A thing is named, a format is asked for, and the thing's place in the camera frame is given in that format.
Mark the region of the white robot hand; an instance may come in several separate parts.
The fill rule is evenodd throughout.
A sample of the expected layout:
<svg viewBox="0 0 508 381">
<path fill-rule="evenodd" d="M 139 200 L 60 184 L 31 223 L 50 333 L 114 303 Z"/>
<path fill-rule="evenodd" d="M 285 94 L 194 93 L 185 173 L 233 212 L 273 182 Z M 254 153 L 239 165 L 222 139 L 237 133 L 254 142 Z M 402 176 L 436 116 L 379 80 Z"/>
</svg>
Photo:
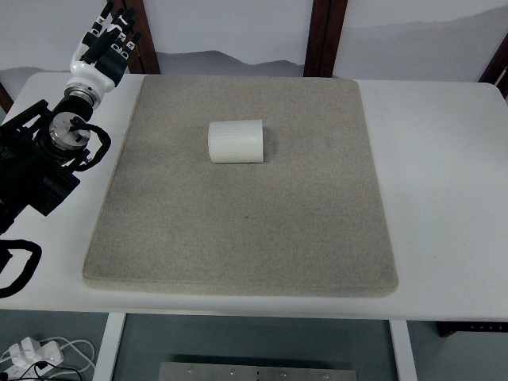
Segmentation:
<svg viewBox="0 0 508 381">
<path fill-rule="evenodd" d="M 106 1 L 71 58 L 66 94 L 81 91 L 90 97 L 103 97 L 117 86 L 113 76 L 100 72 L 94 63 L 113 63 L 118 60 L 118 53 L 124 60 L 129 59 L 142 36 L 136 32 L 127 40 L 133 31 L 134 14 L 133 8 L 125 10 L 122 1 Z"/>
</svg>

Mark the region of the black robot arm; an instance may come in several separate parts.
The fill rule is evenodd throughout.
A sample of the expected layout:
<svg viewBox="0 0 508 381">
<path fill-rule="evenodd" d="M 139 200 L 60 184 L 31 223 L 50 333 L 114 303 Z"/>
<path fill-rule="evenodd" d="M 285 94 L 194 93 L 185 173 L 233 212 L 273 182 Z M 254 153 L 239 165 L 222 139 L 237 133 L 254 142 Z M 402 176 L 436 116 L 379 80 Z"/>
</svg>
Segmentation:
<svg viewBox="0 0 508 381">
<path fill-rule="evenodd" d="M 108 1 L 78 45 L 71 79 L 53 110 L 40 100 L 1 126 L 1 231 L 26 206 L 47 216 L 79 185 L 76 173 L 100 163 L 109 134 L 92 125 L 93 112 L 120 83 L 141 34 L 128 34 L 135 9 Z"/>
</svg>

